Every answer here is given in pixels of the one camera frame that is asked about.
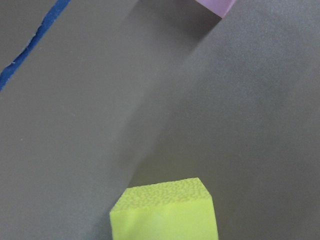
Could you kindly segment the pink foam block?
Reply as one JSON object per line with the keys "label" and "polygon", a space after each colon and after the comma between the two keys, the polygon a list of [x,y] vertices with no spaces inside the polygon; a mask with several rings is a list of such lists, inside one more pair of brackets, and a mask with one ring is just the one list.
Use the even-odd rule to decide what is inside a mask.
{"label": "pink foam block", "polygon": [[236,0],[196,0],[196,2],[223,19]]}

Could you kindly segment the yellow foam block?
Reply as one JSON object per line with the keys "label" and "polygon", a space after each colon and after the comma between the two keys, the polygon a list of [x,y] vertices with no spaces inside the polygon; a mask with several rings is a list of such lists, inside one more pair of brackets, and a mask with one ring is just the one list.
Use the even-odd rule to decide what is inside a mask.
{"label": "yellow foam block", "polygon": [[217,240],[213,198],[198,177],[127,188],[109,213],[114,240]]}

